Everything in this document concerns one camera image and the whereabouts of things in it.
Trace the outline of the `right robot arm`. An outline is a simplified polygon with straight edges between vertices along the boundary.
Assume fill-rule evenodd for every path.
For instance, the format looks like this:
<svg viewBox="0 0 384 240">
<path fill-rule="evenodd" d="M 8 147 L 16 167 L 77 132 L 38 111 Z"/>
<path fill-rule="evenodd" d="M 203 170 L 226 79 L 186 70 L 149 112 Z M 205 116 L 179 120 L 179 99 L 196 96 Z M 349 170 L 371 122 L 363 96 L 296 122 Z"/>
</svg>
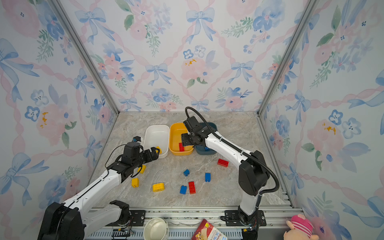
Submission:
<svg viewBox="0 0 384 240">
<path fill-rule="evenodd" d="M 187 119 L 183 124 L 188 132 L 181 135 L 183 146 L 207 147 L 237 167 L 238 183 L 243 196 L 238 207 L 238 217 L 232 221 L 252 229 L 258 228 L 261 225 L 259 208 L 262 197 L 280 189 L 278 177 L 267 166 L 260 151 L 250 152 L 230 142 L 217 130 L 212 129 L 196 109 L 186 107 L 185 113 Z"/>
</svg>

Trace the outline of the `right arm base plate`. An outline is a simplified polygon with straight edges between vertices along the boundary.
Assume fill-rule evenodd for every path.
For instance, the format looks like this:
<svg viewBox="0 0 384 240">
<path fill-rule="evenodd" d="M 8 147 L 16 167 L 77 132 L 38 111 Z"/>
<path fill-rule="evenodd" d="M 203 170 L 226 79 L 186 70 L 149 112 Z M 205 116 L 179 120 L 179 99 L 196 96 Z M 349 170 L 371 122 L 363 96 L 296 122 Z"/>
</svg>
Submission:
<svg viewBox="0 0 384 240">
<path fill-rule="evenodd" d="M 224 216 L 221 216 L 220 219 L 226 223 L 227 227 L 245 227 L 245 225 L 241 223 L 237 210 L 225 210 Z M 265 214 L 262 210 L 258 210 L 258 223 L 260 227 L 267 225 Z"/>
</svg>

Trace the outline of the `yellow lego brick near arm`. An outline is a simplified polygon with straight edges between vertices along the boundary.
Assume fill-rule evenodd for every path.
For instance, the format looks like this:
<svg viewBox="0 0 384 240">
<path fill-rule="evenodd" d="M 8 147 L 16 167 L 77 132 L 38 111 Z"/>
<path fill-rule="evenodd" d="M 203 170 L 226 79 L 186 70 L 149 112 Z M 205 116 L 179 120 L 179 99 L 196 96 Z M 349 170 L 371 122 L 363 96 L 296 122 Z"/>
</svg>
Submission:
<svg viewBox="0 0 384 240">
<path fill-rule="evenodd" d="M 142 165 L 141 167 L 139 167 L 138 173 L 143 174 L 145 170 L 146 170 L 146 165 Z"/>
</svg>

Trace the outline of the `small yellow lego brick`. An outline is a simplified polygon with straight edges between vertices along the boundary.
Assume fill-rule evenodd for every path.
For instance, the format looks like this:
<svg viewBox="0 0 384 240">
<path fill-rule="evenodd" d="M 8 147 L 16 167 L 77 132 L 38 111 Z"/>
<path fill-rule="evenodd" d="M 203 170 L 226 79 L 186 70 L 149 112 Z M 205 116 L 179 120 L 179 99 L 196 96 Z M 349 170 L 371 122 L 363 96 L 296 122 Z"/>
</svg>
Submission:
<svg viewBox="0 0 384 240">
<path fill-rule="evenodd" d="M 162 149 L 159 146 L 157 146 L 156 149 L 159 150 L 159 154 L 162 154 Z"/>
</svg>

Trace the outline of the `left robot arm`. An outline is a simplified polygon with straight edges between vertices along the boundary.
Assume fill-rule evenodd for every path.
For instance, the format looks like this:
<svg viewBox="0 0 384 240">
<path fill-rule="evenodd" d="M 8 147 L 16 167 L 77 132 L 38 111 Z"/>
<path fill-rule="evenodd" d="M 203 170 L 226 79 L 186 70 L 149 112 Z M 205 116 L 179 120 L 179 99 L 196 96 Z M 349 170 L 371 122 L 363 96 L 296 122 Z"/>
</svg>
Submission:
<svg viewBox="0 0 384 240">
<path fill-rule="evenodd" d="M 123 148 L 123 154 L 89 186 L 63 203 L 54 202 L 47 207 L 39 240 L 83 240 L 109 224 L 127 226 L 133 222 L 129 204 L 122 201 L 114 200 L 101 210 L 91 211 L 113 188 L 127 178 L 135 177 L 135 169 L 142 169 L 144 164 L 157 160 L 161 152 L 156 147 L 145 150 L 140 137 L 135 137 Z"/>
</svg>

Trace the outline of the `yellow plastic container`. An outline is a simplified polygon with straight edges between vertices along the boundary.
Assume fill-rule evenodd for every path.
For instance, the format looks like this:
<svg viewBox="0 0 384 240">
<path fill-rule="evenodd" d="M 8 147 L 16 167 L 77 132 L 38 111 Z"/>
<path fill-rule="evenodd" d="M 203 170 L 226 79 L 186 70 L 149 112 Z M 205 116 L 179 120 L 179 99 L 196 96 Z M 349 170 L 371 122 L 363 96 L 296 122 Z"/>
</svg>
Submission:
<svg viewBox="0 0 384 240">
<path fill-rule="evenodd" d="M 170 127 L 169 149 L 175 156 L 187 156 L 192 154 L 194 150 L 192 146 L 183 146 L 182 134 L 185 133 L 188 133 L 188 131 L 183 123 L 175 123 Z"/>
</svg>

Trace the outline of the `white plastic container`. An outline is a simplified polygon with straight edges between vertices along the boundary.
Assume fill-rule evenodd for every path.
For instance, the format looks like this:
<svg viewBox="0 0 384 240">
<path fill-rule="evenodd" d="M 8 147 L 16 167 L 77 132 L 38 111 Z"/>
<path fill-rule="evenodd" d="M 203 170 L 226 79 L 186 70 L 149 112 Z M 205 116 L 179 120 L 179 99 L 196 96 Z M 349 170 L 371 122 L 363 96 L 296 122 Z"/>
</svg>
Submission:
<svg viewBox="0 0 384 240">
<path fill-rule="evenodd" d="M 144 150 L 156 147 L 161 150 L 159 159 L 167 157 L 170 143 L 170 127 L 166 125 L 152 125 L 146 130 L 144 137 Z"/>
</svg>

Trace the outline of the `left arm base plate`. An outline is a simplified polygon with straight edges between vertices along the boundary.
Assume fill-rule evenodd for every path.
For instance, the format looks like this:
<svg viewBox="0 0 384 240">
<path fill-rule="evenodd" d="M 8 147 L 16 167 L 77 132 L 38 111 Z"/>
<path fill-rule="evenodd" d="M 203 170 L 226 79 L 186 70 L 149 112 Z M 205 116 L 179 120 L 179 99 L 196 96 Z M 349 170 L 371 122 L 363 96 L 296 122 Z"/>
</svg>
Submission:
<svg viewBox="0 0 384 240">
<path fill-rule="evenodd" d="M 116 222 L 108 224 L 107 227 L 142 227 L 145 218 L 145 210 L 122 211 L 120 218 Z"/>
</svg>

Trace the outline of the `dark teal plastic container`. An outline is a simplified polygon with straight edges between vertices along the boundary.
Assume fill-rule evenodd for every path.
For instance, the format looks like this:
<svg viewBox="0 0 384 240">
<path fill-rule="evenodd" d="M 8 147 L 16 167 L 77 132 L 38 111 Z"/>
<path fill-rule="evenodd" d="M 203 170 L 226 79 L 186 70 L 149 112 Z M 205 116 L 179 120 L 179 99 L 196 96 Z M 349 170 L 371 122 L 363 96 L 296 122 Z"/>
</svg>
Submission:
<svg viewBox="0 0 384 240">
<path fill-rule="evenodd" d="M 209 126 L 213 129 L 213 130 L 217 130 L 217 126 L 216 124 L 212 123 L 212 122 L 208 122 Z M 215 155 L 217 152 L 210 149 L 210 148 L 207 148 L 207 147 L 204 147 L 204 146 L 195 146 L 194 149 L 196 150 L 196 152 L 199 154 L 199 155 L 203 155 L 203 156 L 207 156 L 207 155 Z"/>
</svg>

